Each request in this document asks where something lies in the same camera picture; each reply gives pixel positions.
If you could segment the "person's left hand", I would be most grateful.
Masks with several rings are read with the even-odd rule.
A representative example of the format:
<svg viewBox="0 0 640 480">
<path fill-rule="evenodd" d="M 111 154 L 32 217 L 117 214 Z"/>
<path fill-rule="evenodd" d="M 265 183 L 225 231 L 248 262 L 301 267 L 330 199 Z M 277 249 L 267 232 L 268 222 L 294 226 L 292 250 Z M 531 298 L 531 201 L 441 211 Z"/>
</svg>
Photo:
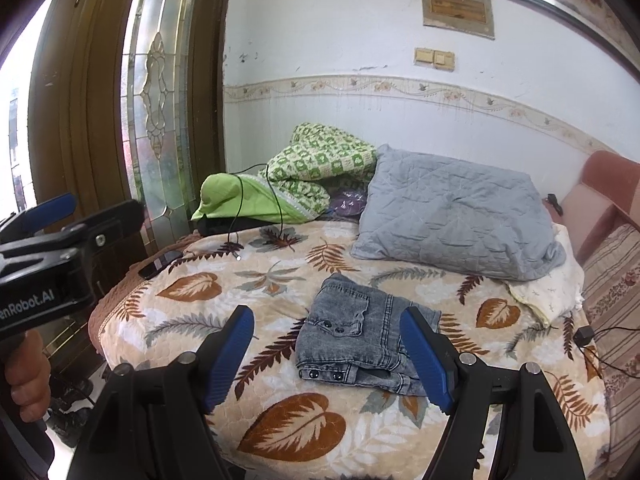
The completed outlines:
<svg viewBox="0 0 640 480">
<path fill-rule="evenodd" d="M 43 348 L 38 330 L 29 330 L 6 362 L 4 376 L 23 422 L 42 419 L 50 406 L 51 365 Z"/>
</svg>

